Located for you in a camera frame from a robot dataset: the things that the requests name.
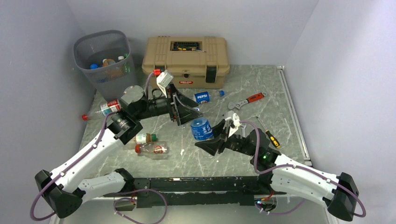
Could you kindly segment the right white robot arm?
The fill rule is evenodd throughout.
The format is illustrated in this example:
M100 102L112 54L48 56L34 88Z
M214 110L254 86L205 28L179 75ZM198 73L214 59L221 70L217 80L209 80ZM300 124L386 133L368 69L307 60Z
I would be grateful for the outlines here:
M351 222L365 217L356 184L347 173L334 175L301 164L270 147L265 132L253 125L246 137L234 134L237 126L222 120L214 127L214 139L198 141L195 146L215 156L230 149L251 157L250 163L258 174L257 187L264 194L283 192L310 200L327 209L334 217ZM362 213L355 213L360 205Z

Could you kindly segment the orange label bottle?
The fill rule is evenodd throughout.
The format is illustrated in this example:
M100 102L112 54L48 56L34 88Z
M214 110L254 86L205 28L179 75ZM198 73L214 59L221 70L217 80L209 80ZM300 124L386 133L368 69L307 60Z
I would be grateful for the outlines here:
M107 78L114 80L116 78L123 77L125 74L122 72L122 68L115 66L117 62L111 58L105 58L102 60L102 67L109 67L105 70Z

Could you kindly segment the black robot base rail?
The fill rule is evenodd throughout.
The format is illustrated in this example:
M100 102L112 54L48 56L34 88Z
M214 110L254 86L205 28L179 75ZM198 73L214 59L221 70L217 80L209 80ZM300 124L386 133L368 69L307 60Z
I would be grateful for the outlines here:
M136 199L138 208L151 208L167 204L253 205L261 196L268 197L274 190L268 175L220 176L220 177L150 177L135 178L121 192L107 196L130 196Z

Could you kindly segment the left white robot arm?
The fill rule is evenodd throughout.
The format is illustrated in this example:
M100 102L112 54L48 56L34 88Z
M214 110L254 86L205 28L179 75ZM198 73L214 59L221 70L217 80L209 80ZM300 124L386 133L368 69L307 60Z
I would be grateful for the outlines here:
M157 98L148 98L140 86L130 86L113 104L120 109L104 117L99 133L84 148L52 171L41 170L35 175L38 197L47 202L53 215L65 218L93 198L110 193L128 196L133 192L135 180L123 168L97 178L86 176L135 137L143 129L143 119L168 114L172 121L183 125L203 115L197 110L198 103L174 84L165 87Z

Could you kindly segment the clear bottle red cap front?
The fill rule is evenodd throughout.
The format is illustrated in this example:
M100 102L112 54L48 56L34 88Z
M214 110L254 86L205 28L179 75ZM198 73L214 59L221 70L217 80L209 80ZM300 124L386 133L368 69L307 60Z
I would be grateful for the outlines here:
M170 151L170 147L164 141L137 144L134 149L139 156L145 156L153 160L167 159Z

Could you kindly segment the blue label bottle white cap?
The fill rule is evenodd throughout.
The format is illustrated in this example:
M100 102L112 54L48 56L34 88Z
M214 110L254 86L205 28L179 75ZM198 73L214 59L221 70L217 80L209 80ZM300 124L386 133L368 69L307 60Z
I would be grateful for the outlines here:
M207 118L201 117L194 119L191 124L191 132L195 140L204 141L214 137L212 127Z

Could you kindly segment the green plastic bottle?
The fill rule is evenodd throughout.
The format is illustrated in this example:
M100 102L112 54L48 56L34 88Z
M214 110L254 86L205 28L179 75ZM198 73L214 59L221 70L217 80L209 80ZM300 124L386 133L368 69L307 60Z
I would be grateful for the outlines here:
M127 56L128 56L128 53L125 53L124 55L119 56L119 57L118 57L118 60L119 60L120 62L122 62L122 61L124 61L124 60L126 59ZM122 64L121 68L122 68L122 72L123 72L125 75L128 74L128 73L130 73L130 71L131 71L128 62L124 62L124 63Z

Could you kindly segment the Pepsi bottle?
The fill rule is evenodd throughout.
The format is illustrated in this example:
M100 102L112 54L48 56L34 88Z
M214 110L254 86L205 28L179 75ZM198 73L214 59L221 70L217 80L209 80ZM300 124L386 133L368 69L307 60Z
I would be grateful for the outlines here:
M203 92L195 93L193 95L193 100L197 104L204 104L219 99L223 96L225 96L224 90L218 90L215 92L203 91Z

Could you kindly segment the clear bottle blue label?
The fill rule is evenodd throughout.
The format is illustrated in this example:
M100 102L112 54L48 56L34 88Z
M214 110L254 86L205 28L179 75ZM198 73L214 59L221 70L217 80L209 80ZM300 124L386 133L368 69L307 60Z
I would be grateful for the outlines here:
M97 69L97 68L98 68L98 65L95 64L95 63L93 63L93 64L90 65L90 69L91 69L91 70Z

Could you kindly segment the brown tea bottle green cap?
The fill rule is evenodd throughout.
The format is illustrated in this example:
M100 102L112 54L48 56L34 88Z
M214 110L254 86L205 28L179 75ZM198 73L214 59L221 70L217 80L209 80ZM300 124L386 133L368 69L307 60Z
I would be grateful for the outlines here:
M150 142L158 141L157 135L152 133L141 133L133 137L127 144L127 148L135 147L136 145L144 145Z

